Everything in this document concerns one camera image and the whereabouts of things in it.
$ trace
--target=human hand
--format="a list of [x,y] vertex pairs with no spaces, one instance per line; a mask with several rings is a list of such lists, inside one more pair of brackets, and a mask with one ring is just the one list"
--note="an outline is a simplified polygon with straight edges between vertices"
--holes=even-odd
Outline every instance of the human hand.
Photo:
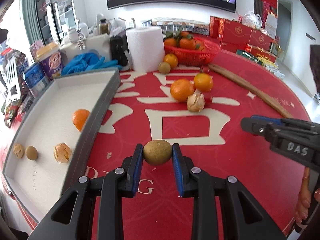
[[[310,179],[310,168],[305,168],[301,189],[298,196],[298,202],[295,211],[295,219],[297,223],[301,223],[302,220],[308,217],[308,208],[311,203],[311,192],[309,191],[309,179]],[[320,202],[320,189],[318,189],[314,194],[315,199]]]

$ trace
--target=white tray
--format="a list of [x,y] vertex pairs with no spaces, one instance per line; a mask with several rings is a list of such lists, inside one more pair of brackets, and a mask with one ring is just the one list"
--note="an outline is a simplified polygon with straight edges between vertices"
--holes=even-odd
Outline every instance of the white tray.
[[[33,105],[9,149],[3,174],[15,197],[40,222],[60,195],[80,176],[96,134],[120,84],[116,69],[74,74],[55,79]],[[77,109],[91,112],[80,133],[72,123]],[[58,163],[54,146],[66,143],[73,151],[68,163]],[[39,156],[30,161],[12,152],[13,145],[34,146]]]

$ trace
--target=purple snack container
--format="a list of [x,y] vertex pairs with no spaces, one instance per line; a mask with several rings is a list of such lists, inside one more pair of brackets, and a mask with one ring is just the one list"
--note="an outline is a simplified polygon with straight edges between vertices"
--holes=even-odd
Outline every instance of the purple snack container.
[[49,80],[61,75],[64,65],[61,59],[59,44],[55,42],[49,43],[37,51],[36,57]]

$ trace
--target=gold emblem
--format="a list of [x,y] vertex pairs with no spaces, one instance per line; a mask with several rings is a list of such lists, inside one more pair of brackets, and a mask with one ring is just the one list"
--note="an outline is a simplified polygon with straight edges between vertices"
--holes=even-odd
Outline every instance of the gold emblem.
[[241,34],[243,30],[242,30],[242,28],[240,26],[237,26],[235,28],[235,31],[236,31],[236,34]]
[[259,37],[259,41],[260,41],[261,43],[264,42],[264,37],[263,37],[262,35]]

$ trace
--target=yellow lid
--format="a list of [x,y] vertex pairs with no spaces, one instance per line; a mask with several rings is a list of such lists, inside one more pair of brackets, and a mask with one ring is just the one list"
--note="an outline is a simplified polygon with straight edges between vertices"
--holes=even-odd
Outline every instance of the yellow lid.
[[60,46],[55,41],[49,43],[48,45],[44,46],[43,48],[37,51],[36,53],[37,61],[41,61],[40,59],[43,60],[44,56],[46,56],[44,58],[47,58],[50,54],[58,51],[59,49],[60,49]]

